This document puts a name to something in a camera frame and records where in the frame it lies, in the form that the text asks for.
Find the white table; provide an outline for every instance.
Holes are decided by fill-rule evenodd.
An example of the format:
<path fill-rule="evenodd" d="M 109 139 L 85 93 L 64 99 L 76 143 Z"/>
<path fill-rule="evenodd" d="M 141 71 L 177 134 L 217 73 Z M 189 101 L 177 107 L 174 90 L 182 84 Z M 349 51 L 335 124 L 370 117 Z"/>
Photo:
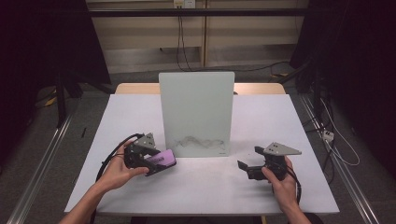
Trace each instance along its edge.
<path fill-rule="evenodd" d="M 134 133 L 154 133 L 165 149 L 159 95 L 111 95 L 65 212 L 69 212 L 94 183 L 111 150 Z M 110 191 L 97 208 L 117 216 L 256 216 L 280 213 L 266 181 L 249 180 L 237 166 L 263 165 L 255 146 L 273 141 L 303 152 L 290 156 L 303 186 L 305 212 L 339 212 L 318 160 L 286 94 L 237 95 L 233 101 L 231 155 L 223 158 L 177 158 L 177 165 L 150 177 L 138 176 Z"/>

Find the metal rail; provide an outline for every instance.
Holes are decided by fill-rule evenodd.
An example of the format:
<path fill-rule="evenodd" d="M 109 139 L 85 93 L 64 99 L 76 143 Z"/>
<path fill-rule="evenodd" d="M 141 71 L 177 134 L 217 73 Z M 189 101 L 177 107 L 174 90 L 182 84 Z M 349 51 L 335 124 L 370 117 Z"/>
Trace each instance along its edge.
<path fill-rule="evenodd" d="M 329 8 L 157 8 L 157 9 L 41 9 L 42 15 L 90 17 L 295 17 L 335 13 Z"/>
<path fill-rule="evenodd" d="M 313 105 L 309 98 L 306 95 L 301 96 L 301 101 L 304 105 L 306 112 L 309 117 L 313 120 L 315 128 L 319 128 L 320 125 L 316 119 L 314 119 L 314 112 L 312 111 Z M 326 150 L 330 152 L 331 146 L 325 142 Z M 333 150 L 339 154 L 339 151 L 336 147 Z M 346 189 L 348 190 L 353 202 L 361 213 L 361 217 L 363 218 L 366 224 L 378 224 L 380 223 L 378 218 L 375 215 L 373 207 L 370 205 L 363 191 L 359 187 L 352 173 L 350 173 L 347 165 L 341 161 L 339 161 L 333 154 L 331 154 L 331 158 L 335 168 L 337 169 L 339 175 L 343 179 L 344 184 L 346 185 Z"/>
<path fill-rule="evenodd" d="M 56 151 L 62 143 L 64 135 L 73 117 L 73 114 L 76 112 L 76 109 L 78 107 L 78 100 L 76 100 L 76 103 L 72 104 L 72 106 L 70 107 L 72 107 L 70 113 L 66 117 L 63 125 L 60 128 L 56 129 L 52 140 L 50 141 L 49 146 L 47 147 L 47 150 L 44 153 L 43 158 L 41 159 L 41 162 L 35 169 L 35 173 L 30 179 L 22 196 L 18 200 L 17 205 L 15 206 L 10 218 L 8 219 L 7 224 L 22 224 L 26 219 L 29 210 L 32 207 L 32 204 L 35 201 L 35 196 L 40 190 L 44 177 L 48 169 L 50 168 L 53 158 L 55 157 Z"/>

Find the person's left hand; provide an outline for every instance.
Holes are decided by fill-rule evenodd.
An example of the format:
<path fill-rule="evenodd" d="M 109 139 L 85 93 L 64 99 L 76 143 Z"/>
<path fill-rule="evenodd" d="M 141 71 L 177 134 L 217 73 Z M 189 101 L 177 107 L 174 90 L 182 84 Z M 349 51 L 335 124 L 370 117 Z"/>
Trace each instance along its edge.
<path fill-rule="evenodd" d="M 132 143 L 132 140 L 127 141 L 123 146 L 119 147 L 116 155 L 111 159 L 105 172 L 96 182 L 105 191 L 117 189 L 122 187 L 128 180 L 136 175 L 142 175 L 149 172 L 147 167 L 137 167 L 128 169 L 124 163 L 124 149 Z"/>

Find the black clamp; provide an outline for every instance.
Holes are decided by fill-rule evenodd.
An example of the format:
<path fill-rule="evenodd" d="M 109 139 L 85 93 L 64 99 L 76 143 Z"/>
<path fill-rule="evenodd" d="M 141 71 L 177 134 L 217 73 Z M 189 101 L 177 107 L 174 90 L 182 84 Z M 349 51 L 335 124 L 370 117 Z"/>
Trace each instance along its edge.
<path fill-rule="evenodd" d="M 291 147 L 286 147 L 279 143 L 272 143 L 270 146 L 254 147 L 255 152 L 265 157 L 263 166 L 247 166 L 245 163 L 238 161 L 239 169 L 247 172 L 249 179 L 264 180 L 267 179 L 262 173 L 262 167 L 271 170 L 278 180 L 283 180 L 288 173 L 288 166 L 285 161 L 285 155 L 299 155 L 301 151 Z"/>
<path fill-rule="evenodd" d="M 171 149 L 156 149 L 152 133 L 139 137 L 124 149 L 124 162 L 127 168 L 148 167 L 146 176 L 157 174 L 177 163 Z"/>

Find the forearm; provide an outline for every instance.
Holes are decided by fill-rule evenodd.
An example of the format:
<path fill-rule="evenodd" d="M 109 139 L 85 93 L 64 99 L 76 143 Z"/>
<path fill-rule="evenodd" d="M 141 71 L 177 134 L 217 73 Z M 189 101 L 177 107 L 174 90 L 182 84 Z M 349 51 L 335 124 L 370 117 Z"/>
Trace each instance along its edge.
<path fill-rule="evenodd" d="M 85 223 L 89 220 L 91 213 L 102 200 L 107 190 L 98 184 L 92 185 L 84 194 L 76 206 L 68 213 L 60 223 Z"/>
<path fill-rule="evenodd" d="M 308 218 L 304 215 L 298 204 L 294 204 L 290 207 L 283 208 L 282 211 L 288 217 L 290 224 L 308 224 L 311 223 Z"/>

